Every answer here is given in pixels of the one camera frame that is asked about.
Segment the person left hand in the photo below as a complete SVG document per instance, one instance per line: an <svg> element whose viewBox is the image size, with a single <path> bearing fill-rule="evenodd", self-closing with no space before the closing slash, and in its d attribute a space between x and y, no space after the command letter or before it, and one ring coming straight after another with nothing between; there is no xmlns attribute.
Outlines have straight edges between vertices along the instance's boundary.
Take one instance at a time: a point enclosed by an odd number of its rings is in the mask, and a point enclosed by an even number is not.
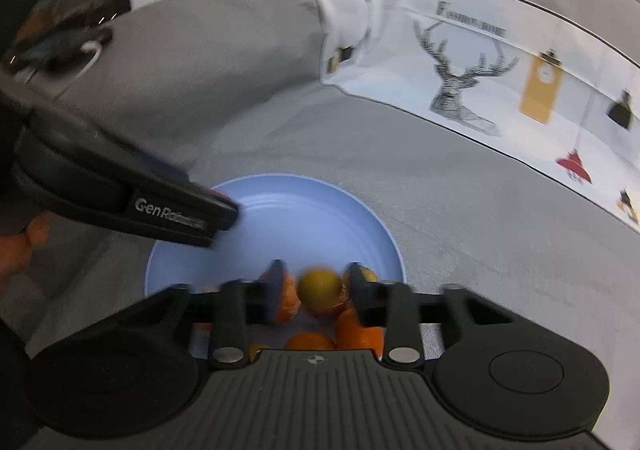
<svg viewBox="0 0 640 450"><path fill-rule="evenodd" d="M47 242L52 219L52 213L41 213L20 233L2 236L0 250L1 292L6 290L16 274L21 274L26 270L35 251Z"/></svg>

